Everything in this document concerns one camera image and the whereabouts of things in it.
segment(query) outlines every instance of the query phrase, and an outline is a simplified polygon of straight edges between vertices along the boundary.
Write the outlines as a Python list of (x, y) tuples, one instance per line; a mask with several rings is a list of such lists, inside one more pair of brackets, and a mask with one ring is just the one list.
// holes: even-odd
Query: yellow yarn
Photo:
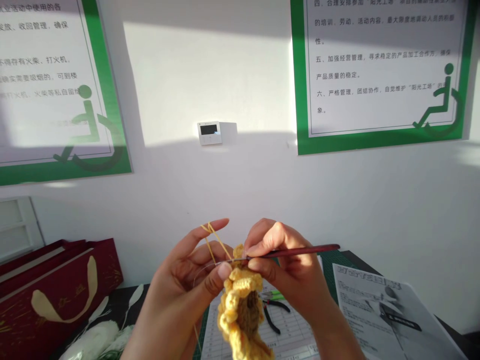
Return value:
[[(241, 258), (243, 245), (233, 250), (233, 258)], [(274, 352), (262, 341), (259, 325), (264, 321), (263, 304), (257, 292), (263, 289), (260, 274), (234, 261), (233, 271), (225, 280), (225, 292), (218, 305), (218, 329), (230, 343), (233, 360), (270, 360)]]

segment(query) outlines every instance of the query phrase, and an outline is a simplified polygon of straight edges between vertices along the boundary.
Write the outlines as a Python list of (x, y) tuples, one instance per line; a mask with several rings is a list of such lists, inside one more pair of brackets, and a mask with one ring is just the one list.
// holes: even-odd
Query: red box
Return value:
[(122, 283), (114, 239), (74, 244), (0, 283), (0, 359), (47, 359)]

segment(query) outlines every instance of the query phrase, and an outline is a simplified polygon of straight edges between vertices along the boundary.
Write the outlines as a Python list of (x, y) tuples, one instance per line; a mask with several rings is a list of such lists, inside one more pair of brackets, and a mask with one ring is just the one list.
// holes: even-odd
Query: white wall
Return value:
[[(193, 227), (230, 217), (219, 235), (235, 246), (269, 217), (409, 282), (460, 332), (480, 329), (473, 78), (470, 140), (299, 157), (288, 0), (101, 8), (134, 173), (0, 188), (2, 198), (33, 197), (48, 242), (114, 237), (134, 285)], [(201, 148), (202, 121), (236, 128), (222, 128), (223, 146)]]

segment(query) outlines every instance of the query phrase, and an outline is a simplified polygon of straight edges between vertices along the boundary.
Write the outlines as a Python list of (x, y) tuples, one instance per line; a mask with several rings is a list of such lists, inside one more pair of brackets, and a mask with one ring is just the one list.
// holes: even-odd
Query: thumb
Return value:
[(232, 266), (228, 262), (222, 262), (216, 266), (198, 286), (186, 293), (187, 309), (193, 315), (192, 319), (198, 319), (205, 309), (224, 288), (224, 281), (230, 276)]
[(289, 291), (295, 291), (292, 277), (272, 259), (254, 257), (248, 262), (248, 268), (259, 273), (262, 278), (276, 287), (283, 296), (288, 296)]

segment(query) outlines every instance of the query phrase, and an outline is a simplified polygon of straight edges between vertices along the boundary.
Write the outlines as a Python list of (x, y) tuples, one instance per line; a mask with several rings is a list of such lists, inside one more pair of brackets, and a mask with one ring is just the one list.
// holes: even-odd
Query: wheelchair symbol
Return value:
[[(450, 87), (451, 87), (451, 75), (454, 72), (454, 66), (451, 63), (448, 63), (445, 66), (445, 74), (448, 75), (445, 77), (445, 86), (437, 89), (434, 93), (433, 96), (437, 97), (438, 95), (443, 94), (443, 105), (440, 106), (430, 106), (423, 116), (421, 117), (419, 122), (413, 122), (413, 126), (416, 129), (421, 129), (425, 122), (427, 121), (427, 118), (431, 114), (438, 114), (438, 113), (446, 113), (449, 110), (449, 100), (450, 100)], [(464, 117), (464, 102), (462, 100), (462, 97), (460, 96), (460, 93), (456, 89), (451, 89), (451, 96), (455, 99), (456, 101), (456, 114), (455, 114), (455, 120), (453, 123), (446, 128), (445, 130), (435, 130), (435, 127), (430, 126), (428, 121), (426, 122), (425, 126), (423, 129), (425, 132), (430, 135), (433, 138), (442, 138), (453, 132), (458, 125), (460, 124), (461, 120)]]
[[(61, 155), (53, 155), (53, 158), (61, 163), (66, 163), (72, 154), (75, 145), (86, 144), (86, 143), (98, 143), (100, 141), (99, 129), (97, 127), (97, 122), (95, 121), (94, 107), (92, 102), (88, 99), (92, 96), (92, 90), (87, 85), (82, 85), (78, 88), (80, 96), (85, 99), (83, 106), (85, 107), (85, 113), (75, 116), (71, 122), (73, 124), (80, 124), (81, 122), (87, 122), (88, 127), (90, 128), (89, 135), (79, 135), (72, 136), (70, 138), (69, 144), (63, 149)], [(122, 144), (122, 135), (119, 129), (112, 123), (108, 118), (97, 114), (98, 122), (105, 126), (108, 131), (110, 131), (111, 139), (113, 142), (113, 154), (108, 158), (107, 161), (103, 163), (89, 163), (80, 159), (76, 154), (73, 155), (71, 161), (77, 166), (81, 167), (84, 170), (90, 172), (100, 172), (112, 168), (116, 163), (119, 162), (124, 151), (124, 146)]]

